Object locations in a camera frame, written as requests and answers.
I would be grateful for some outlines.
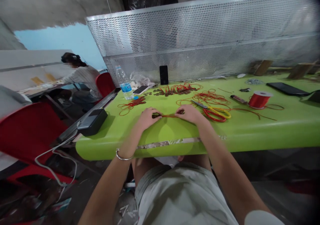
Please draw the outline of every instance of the plastic water bottle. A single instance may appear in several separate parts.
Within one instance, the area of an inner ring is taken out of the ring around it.
[[[116,66],[116,74],[117,74],[118,82],[120,84],[124,98],[126,98],[127,100],[132,100],[133,93],[132,93],[132,88],[131,88],[129,79],[127,78],[126,74],[124,73],[121,66],[119,65]]]

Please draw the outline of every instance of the perforated metal panel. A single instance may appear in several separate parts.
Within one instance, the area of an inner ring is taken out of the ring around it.
[[[87,18],[109,72],[141,72],[169,81],[248,71],[251,62],[274,66],[319,56],[319,13],[314,0],[198,0]]]

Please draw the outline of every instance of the red plastic chair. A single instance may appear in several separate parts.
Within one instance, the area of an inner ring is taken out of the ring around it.
[[[67,129],[47,103],[33,103],[15,111],[0,120],[0,151],[29,164],[7,180],[23,185],[17,179],[27,175],[43,175],[53,178],[46,168],[38,166],[34,159],[48,151],[61,133]],[[53,154],[39,157],[45,164]],[[72,178],[56,173],[61,182],[70,183]]]
[[[110,73],[102,73],[96,78],[96,85],[102,97],[109,95],[116,87],[113,84]]]

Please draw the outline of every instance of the bracelet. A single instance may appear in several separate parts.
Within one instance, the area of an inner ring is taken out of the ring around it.
[[[131,160],[131,159],[133,158],[133,156],[130,157],[130,158],[122,158],[122,157],[119,156],[119,154],[118,154],[119,151],[120,151],[120,148],[117,148],[117,150],[116,150],[116,156],[117,156],[117,158],[119,158],[120,160],[122,160],[122,161],[128,161],[128,160]]]

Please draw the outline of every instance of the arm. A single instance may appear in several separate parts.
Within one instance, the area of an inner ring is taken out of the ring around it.
[[[76,70],[71,72],[71,74],[65,76],[64,78],[62,78],[62,82],[63,83],[74,83],[73,79],[74,79],[74,76],[76,75]]]
[[[153,119],[153,113],[159,113],[161,115],[159,111],[152,107],[142,112],[138,122],[118,152],[120,157],[132,157],[143,131],[161,119],[161,117]],[[117,157],[111,161],[94,189],[80,218],[79,225],[112,224],[114,209],[123,183],[126,180],[130,164],[131,161],[122,161]]]
[[[271,213],[210,122],[192,105],[182,105],[175,115],[197,126],[213,170],[239,224],[244,224],[246,215],[253,210]]]

